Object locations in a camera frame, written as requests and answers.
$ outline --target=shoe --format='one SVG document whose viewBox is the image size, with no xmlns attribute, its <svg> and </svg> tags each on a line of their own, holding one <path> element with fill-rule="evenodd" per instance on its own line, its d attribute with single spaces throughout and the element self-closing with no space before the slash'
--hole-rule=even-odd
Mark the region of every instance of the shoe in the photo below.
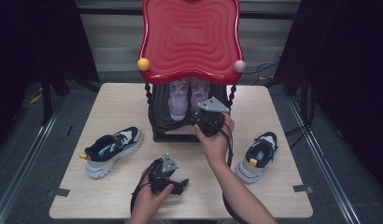
<svg viewBox="0 0 383 224">
<path fill-rule="evenodd" d="M 247 184 L 254 183 L 261 176 L 264 167 L 277 154 L 278 140 L 274 133 L 264 133 L 255 138 L 245 158 L 235 167 L 235 173 Z"/>
<path fill-rule="evenodd" d="M 189 86 L 189 77 L 169 83 L 168 106 L 171 119 L 179 121 L 185 118 L 188 110 Z"/>
<path fill-rule="evenodd" d="M 87 160 L 87 175 L 95 179 L 107 175 L 118 158 L 133 154 L 142 142 L 142 131 L 136 127 L 99 138 L 91 147 L 86 147 L 84 152 L 80 153 L 80 157 Z"/>
<path fill-rule="evenodd" d="M 208 99 L 210 82 L 198 77 L 191 78 L 191 108 L 193 112 L 200 111 L 199 103 Z"/>
</svg>

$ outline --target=finger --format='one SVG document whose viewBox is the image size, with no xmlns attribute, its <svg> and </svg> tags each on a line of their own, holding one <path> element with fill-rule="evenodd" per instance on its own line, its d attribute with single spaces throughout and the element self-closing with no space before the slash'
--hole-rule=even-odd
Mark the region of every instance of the finger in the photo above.
<svg viewBox="0 0 383 224">
<path fill-rule="evenodd" d="M 168 197 L 168 195 L 171 194 L 173 188 L 174 185 L 170 184 L 167 187 L 165 187 L 165 189 L 163 189 L 163 191 L 159 195 L 157 195 L 157 200 L 159 201 L 159 203 L 162 203 Z"/>
<path fill-rule="evenodd" d="M 145 171 L 142 173 L 142 176 L 143 176 L 144 174 L 146 174 L 146 175 L 145 175 L 145 177 L 143 178 L 141 185 L 147 184 L 147 183 L 149 182 L 149 170 L 148 170 L 148 168 L 145 169 Z"/>
<path fill-rule="evenodd" d="M 227 113 L 222 113 L 222 114 L 224 116 L 224 123 L 226 124 L 226 125 L 223 125 L 222 129 L 226 133 L 232 132 L 234 129 L 234 121 L 230 118 L 229 114 L 227 114 Z"/>
<path fill-rule="evenodd" d="M 197 138 L 201 141 L 205 135 L 203 134 L 203 131 L 201 131 L 200 127 L 197 124 L 194 124 L 194 131 Z"/>
</svg>

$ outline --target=red wavy tray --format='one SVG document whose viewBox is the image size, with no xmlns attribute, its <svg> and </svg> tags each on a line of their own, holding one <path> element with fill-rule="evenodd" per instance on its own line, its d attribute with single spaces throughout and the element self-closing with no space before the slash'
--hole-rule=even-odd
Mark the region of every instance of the red wavy tray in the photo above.
<svg viewBox="0 0 383 224">
<path fill-rule="evenodd" d="M 161 84 L 183 77 L 225 85 L 238 82 L 242 71 L 235 71 L 234 64 L 243 55 L 237 0 L 144 0 L 143 12 L 145 35 L 139 58 L 149 60 L 149 68 L 141 70 L 146 82 Z"/>
</svg>

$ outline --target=wrist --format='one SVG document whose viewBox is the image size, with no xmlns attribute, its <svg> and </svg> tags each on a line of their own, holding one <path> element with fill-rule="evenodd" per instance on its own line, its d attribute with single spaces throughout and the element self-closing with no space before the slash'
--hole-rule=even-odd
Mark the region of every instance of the wrist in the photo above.
<svg viewBox="0 0 383 224">
<path fill-rule="evenodd" d="M 208 160 L 208 164 L 213 171 L 217 169 L 222 169 L 222 167 L 227 167 L 226 161 L 223 160 Z"/>
<path fill-rule="evenodd" d="M 127 224 L 142 224 L 148 222 L 149 218 L 143 216 L 143 214 L 132 213 L 130 219 L 127 221 Z"/>
</svg>

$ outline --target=wooden tabletop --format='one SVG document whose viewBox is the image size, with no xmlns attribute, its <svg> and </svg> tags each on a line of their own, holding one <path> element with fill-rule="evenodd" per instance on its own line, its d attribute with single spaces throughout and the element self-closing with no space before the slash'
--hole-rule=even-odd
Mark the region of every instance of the wooden tabletop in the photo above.
<svg viewBox="0 0 383 224">
<path fill-rule="evenodd" d="M 221 198 L 220 186 L 210 170 L 200 143 L 156 143 L 148 119 L 144 84 L 104 84 L 75 148 L 60 189 L 70 189 L 67 197 L 56 196 L 50 209 L 53 218 L 127 218 L 131 193 L 146 167 L 169 153 L 179 168 L 174 181 L 189 178 L 183 193 L 170 195 L 156 218 L 215 219 L 230 217 Z M 310 217 L 313 213 L 305 192 L 295 193 L 292 186 L 303 185 L 281 128 L 277 112 L 265 87 L 237 86 L 232 119 L 235 122 L 232 169 L 242 160 L 253 139 L 265 132 L 278 137 L 278 153 L 257 183 L 248 188 L 274 217 Z M 86 161 L 78 157 L 99 137 L 130 126 L 142 129 L 144 142 L 130 157 L 117 160 L 113 170 L 94 180 L 84 171 Z M 192 126 L 180 133 L 193 132 Z"/>
</svg>

